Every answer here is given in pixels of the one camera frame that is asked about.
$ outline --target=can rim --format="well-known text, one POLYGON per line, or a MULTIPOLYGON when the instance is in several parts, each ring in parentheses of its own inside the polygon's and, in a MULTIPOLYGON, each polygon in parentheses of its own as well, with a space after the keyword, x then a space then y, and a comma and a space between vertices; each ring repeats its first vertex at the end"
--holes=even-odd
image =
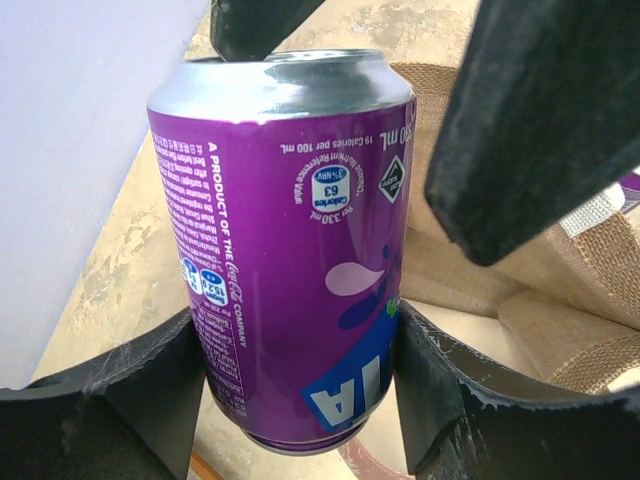
POLYGON ((282 65, 299 63, 342 63, 352 61, 379 61, 384 60, 384 55, 375 48, 335 48, 335 49, 313 49, 313 50, 291 50, 286 52, 276 52, 267 56, 261 62, 224 62, 220 57, 208 56, 187 60, 188 64, 209 64, 209 63, 232 63, 235 65, 282 65))

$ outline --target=diamond symbol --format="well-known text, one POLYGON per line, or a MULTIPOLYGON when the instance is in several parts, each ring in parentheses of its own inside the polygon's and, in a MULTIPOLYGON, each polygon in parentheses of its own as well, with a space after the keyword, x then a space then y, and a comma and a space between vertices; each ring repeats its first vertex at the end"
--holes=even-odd
POLYGON ((402 161, 400 157, 396 155, 393 157, 389 168, 384 172, 382 176, 382 180, 378 184, 378 188, 387 197, 391 203, 395 203, 396 198, 398 198, 398 194, 400 193, 400 187, 402 186, 402 182, 405 177, 405 169, 404 165, 402 165, 402 161))

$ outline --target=pink droplet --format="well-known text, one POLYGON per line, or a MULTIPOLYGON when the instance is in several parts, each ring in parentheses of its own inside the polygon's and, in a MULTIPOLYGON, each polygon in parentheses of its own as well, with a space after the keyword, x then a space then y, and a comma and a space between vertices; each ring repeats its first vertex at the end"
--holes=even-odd
POLYGON ((383 273, 384 270, 374 272, 359 263, 346 262, 329 270, 324 283, 334 295, 347 297, 364 292, 375 284, 383 273))

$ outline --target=upside-down can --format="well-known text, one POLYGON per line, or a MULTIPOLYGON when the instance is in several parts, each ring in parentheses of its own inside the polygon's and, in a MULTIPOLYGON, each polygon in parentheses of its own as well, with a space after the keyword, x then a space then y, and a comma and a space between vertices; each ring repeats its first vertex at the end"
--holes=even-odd
POLYGON ((187 62, 149 121, 214 398, 287 454, 391 381, 416 103, 375 50, 187 62))

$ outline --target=silver can bottom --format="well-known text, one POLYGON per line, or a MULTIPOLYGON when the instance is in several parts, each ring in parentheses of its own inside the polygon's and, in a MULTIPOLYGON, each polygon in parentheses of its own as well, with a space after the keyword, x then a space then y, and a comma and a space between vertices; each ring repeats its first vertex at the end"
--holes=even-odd
POLYGON ((287 443, 287 442, 274 442, 264 438, 256 437, 249 432, 242 430, 249 440, 257 444, 258 446, 269 450, 273 453, 279 453, 281 455, 288 455, 290 457, 308 457, 311 455, 319 455, 320 453, 330 452, 338 448, 339 446, 347 443, 353 437, 355 437, 362 427, 364 427, 367 420, 359 423, 355 427, 351 427, 349 430, 342 432, 334 437, 325 438, 315 442, 304 443, 287 443))

